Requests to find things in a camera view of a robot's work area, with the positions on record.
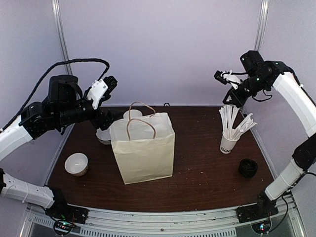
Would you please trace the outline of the cream paper bag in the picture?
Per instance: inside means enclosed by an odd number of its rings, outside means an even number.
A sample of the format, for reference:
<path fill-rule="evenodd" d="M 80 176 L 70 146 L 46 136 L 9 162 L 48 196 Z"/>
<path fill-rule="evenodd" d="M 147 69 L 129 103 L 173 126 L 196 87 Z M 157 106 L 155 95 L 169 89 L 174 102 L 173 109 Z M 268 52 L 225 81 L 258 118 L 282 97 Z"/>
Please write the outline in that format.
<path fill-rule="evenodd" d="M 110 126 L 110 135 L 124 184 L 172 177 L 175 131 L 168 113 L 119 119 Z"/>

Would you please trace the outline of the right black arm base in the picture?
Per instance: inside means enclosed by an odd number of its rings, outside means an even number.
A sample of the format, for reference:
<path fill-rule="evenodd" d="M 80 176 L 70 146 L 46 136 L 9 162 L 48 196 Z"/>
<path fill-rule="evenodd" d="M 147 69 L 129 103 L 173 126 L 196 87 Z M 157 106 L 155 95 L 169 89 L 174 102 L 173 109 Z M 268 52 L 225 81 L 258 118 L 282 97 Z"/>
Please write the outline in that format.
<path fill-rule="evenodd" d="M 248 206 L 239 206 L 236 209 L 236 213 L 239 223 L 246 223 L 276 215 L 278 214 L 278 208 L 272 207 L 268 210 L 260 210 L 257 204 L 252 204 Z"/>

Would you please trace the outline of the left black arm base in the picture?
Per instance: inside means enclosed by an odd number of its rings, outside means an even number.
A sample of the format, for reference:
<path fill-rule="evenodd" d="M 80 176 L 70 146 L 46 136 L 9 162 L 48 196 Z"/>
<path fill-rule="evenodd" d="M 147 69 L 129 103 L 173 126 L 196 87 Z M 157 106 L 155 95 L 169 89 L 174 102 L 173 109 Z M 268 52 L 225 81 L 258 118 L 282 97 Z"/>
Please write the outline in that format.
<path fill-rule="evenodd" d="M 55 201 L 46 212 L 53 218 L 78 224 L 85 224 L 88 216 L 88 209 L 72 206 L 64 201 Z"/>

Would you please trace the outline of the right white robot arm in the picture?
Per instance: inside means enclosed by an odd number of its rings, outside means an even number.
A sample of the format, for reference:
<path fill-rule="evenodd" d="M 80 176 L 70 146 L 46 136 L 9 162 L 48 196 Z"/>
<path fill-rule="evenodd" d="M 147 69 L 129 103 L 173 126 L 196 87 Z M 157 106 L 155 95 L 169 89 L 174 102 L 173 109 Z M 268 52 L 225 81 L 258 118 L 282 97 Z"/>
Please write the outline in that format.
<path fill-rule="evenodd" d="M 272 210 L 272 204 L 294 188 L 316 162 L 316 104 L 295 71 L 284 62 L 265 61 L 255 50 L 243 54 L 240 61 L 244 67 L 243 74 L 247 76 L 245 79 L 239 79 L 240 74 L 233 71 L 217 71 L 214 75 L 221 83 L 231 86 L 223 103 L 240 108 L 248 98 L 254 98 L 259 92 L 275 90 L 292 110 L 284 115 L 296 117 L 293 120 L 286 118 L 283 128 L 288 131 L 285 134 L 292 135 L 301 128 L 303 131 L 299 132 L 299 137 L 306 137 L 294 150 L 289 164 L 280 175 L 258 195 L 253 214 L 263 218 Z"/>

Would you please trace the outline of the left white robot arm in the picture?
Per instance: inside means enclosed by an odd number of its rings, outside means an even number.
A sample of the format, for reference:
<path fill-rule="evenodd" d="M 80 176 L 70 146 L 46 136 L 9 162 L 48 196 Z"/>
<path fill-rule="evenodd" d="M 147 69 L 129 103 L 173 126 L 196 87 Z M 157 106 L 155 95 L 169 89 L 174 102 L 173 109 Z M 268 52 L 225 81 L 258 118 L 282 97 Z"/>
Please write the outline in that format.
<path fill-rule="evenodd" d="M 71 75 L 53 76 L 48 95 L 42 102 L 33 102 L 18 113 L 17 118 L 0 134 L 0 158 L 4 159 L 17 148 L 38 139 L 51 130 L 64 133 L 72 124 L 89 121 L 95 129 L 106 130 L 122 118 L 121 112 L 100 108 L 117 86 L 114 76 L 96 80 L 85 92 L 78 78 Z M 60 219 L 71 215 L 71 208 L 59 189 L 40 187 L 16 179 L 0 171 L 0 195 L 43 208 L 51 208 Z"/>

